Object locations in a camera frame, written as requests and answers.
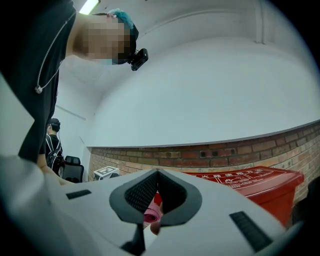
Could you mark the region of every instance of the red bin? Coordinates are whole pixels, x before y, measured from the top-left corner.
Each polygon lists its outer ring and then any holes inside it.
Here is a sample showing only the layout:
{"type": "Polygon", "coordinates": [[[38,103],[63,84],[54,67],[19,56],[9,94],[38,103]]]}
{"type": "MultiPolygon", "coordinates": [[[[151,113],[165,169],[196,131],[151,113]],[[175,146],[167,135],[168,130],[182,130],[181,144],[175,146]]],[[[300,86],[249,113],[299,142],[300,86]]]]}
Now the red bin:
{"type": "Polygon", "coordinates": [[[286,225],[293,206],[295,189],[304,181],[298,171],[264,166],[226,172],[186,172],[229,186],[255,202],[286,225]]]}

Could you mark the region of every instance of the teal hair cap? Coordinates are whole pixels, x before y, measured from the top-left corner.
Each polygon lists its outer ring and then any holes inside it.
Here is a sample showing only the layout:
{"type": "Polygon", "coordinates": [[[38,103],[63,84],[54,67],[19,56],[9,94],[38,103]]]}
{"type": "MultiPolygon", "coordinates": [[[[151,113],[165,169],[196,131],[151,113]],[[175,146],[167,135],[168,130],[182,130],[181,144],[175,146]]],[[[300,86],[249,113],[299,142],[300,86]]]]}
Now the teal hair cap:
{"type": "Polygon", "coordinates": [[[117,9],[108,11],[108,14],[116,15],[116,17],[123,20],[123,22],[126,23],[131,30],[134,28],[134,23],[131,17],[125,11],[122,11],[119,8],[117,8],[117,9]]]}

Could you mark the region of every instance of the ceiling light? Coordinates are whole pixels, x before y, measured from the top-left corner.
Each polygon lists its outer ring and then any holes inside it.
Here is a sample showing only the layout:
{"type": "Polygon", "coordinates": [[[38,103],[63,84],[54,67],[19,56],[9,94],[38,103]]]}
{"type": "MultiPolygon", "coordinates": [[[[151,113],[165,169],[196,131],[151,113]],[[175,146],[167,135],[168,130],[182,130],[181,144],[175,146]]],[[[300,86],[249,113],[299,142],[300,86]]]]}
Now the ceiling light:
{"type": "Polygon", "coordinates": [[[86,0],[79,13],[89,14],[101,0],[86,0]]]}

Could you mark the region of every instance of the pink object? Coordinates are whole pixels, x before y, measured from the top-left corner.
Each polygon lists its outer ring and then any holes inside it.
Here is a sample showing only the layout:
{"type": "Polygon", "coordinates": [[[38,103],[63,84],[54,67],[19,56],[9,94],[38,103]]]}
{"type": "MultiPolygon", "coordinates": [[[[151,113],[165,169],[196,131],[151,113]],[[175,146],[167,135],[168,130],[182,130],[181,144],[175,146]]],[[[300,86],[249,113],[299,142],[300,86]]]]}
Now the pink object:
{"type": "Polygon", "coordinates": [[[162,213],[160,211],[160,206],[155,203],[155,198],[153,198],[148,209],[144,213],[144,222],[157,222],[161,220],[161,217],[162,213]]]}

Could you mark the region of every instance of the white wall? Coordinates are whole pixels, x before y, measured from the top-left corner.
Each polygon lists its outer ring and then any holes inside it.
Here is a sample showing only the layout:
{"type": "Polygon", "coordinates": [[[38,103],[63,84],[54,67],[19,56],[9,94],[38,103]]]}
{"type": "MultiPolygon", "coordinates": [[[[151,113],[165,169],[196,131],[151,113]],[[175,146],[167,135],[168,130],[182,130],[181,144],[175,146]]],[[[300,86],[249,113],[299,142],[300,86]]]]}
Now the white wall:
{"type": "Polygon", "coordinates": [[[74,83],[72,80],[66,82],[60,79],[53,117],[61,123],[59,133],[63,155],[80,158],[87,173],[90,149],[86,147],[85,141],[102,96],[92,91],[89,85],[83,89],[74,83]]]}
{"type": "Polygon", "coordinates": [[[158,55],[106,95],[86,145],[229,141],[319,119],[319,81],[297,57],[246,38],[211,38],[158,55]]]}

